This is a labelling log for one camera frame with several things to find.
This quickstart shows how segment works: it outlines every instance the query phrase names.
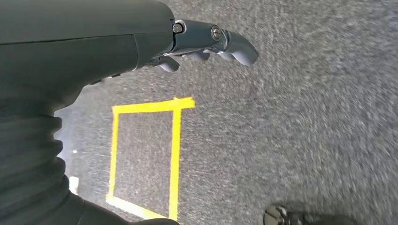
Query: gray plastic fingertip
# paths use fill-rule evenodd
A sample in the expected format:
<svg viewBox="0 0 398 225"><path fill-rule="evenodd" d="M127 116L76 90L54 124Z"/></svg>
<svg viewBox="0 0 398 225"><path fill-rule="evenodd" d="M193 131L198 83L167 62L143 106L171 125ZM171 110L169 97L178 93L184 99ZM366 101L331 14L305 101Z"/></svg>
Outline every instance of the gray plastic fingertip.
<svg viewBox="0 0 398 225"><path fill-rule="evenodd" d="M219 54L223 59L227 60L227 61L233 61L235 60L235 57L229 53L220 53Z"/></svg>
<svg viewBox="0 0 398 225"><path fill-rule="evenodd" d="M167 72L175 72L180 68L180 64L170 56L162 56L159 59L159 66Z"/></svg>
<svg viewBox="0 0 398 225"><path fill-rule="evenodd" d="M196 52L190 52L186 56L189 56L193 60L206 61L209 59L210 54L202 51L196 51Z"/></svg>
<svg viewBox="0 0 398 225"><path fill-rule="evenodd" d="M250 66L257 61L259 53L246 38L231 32L230 39L232 44L225 53L232 54L235 59L246 66Z"/></svg>

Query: yellow tape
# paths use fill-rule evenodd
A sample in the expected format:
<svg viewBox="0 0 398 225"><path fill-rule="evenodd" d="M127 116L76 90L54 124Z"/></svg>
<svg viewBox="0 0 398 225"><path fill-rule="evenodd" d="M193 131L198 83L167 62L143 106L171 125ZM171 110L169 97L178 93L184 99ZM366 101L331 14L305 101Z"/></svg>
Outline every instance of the yellow tape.
<svg viewBox="0 0 398 225"><path fill-rule="evenodd" d="M116 156L117 156L117 137L119 132L119 114L113 111L113 127L112 127L112 150L111 150L111 168L109 172L109 193L107 198L114 195L116 183Z"/></svg>
<svg viewBox="0 0 398 225"><path fill-rule="evenodd" d="M178 211L180 136L181 136L181 109L177 109L173 111L173 134L171 140L171 163L170 163L170 196L168 203L168 217L173 220L177 220L177 211Z"/></svg>
<svg viewBox="0 0 398 225"><path fill-rule="evenodd" d="M134 214L138 217L141 217L143 219L166 218L162 215L159 215L155 212L152 212L150 210L142 208L141 206L130 203L130 202L125 201L120 198L116 198L116 197L109 198L109 199L107 199L107 203L110 205L113 205L115 207L118 207L126 212Z"/></svg>
<svg viewBox="0 0 398 225"><path fill-rule="evenodd" d="M164 102L151 102L142 104L132 104L132 105L116 105L113 106L114 113L154 113L154 112L164 112L173 111L176 109L188 109L194 108L195 102L192 97L186 97L182 99L174 98L170 101Z"/></svg>
<svg viewBox="0 0 398 225"><path fill-rule="evenodd" d="M170 195L168 206L168 217L177 220L178 214L178 179L180 166L180 136L181 136L181 110L194 108L195 102L192 97L182 99L174 98L170 101L142 103L133 105L116 105L112 107L114 114L112 128L112 151L111 165L109 173L109 191L107 194L107 203L118 207L124 211L132 213L144 219L165 218L150 210L144 209L123 199L114 197L116 182L116 156L117 156L117 138L119 129L119 115L122 113L153 113L173 111L173 127L171 140L171 162L170 162Z"/></svg>

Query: robotic finger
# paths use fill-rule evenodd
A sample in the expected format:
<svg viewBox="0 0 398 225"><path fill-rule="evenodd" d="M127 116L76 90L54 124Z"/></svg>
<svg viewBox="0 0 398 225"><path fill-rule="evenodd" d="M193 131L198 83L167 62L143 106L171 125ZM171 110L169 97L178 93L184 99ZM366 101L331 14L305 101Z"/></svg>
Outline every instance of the robotic finger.
<svg viewBox="0 0 398 225"><path fill-rule="evenodd" d="M216 53L225 60L237 60L245 66L250 66L256 62L259 56L254 46L246 38L237 33L223 30L215 24L177 20L172 29L174 43L171 51L157 55L147 66L161 66L166 71L175 72L178 69L175 64L178 63L170 57L167 60L164 57L174 55L188 56L194 60L207 60L210 53Z"/></svg>

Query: black shoe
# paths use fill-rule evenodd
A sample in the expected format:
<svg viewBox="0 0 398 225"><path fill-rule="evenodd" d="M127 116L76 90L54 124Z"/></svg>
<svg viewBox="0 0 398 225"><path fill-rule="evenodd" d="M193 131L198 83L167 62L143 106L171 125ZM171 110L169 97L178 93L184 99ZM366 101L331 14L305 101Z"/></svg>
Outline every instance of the black shoe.
<svg viewBox="0 0 398 225"><path fill-rule="evenodd" d="M264 225L358 225L344 216L294 212L281 205L271 205L264 213Z"/></svg>

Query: yellow square marking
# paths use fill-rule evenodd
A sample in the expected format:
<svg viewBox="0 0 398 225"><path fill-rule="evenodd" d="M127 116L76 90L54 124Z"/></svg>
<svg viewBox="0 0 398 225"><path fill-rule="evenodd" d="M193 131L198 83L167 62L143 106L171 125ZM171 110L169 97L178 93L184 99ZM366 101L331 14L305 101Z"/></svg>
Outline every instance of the yellow square marking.
<svg viewBox="0 0 398 225"><path fill-rule="evenodd" d="M133 105L117 105L112 107L113 128L112 128L112 151L111 166L109 174L109 191L107 203L118 207L126 212L132 213L143 219L166 218L138 205L125 201L114 196L116 181L116 155L117 137L119 130L119 115L122 113L154 113L173 111L173 127L171 136L171 162L170 162L170 193L168 204L168 217L177 220L178 212L178 175L180 166L180 136L181 136L181 110L194 108L195 102L192 97L182 99L174 98L170 101L142 103Z"/></svg>

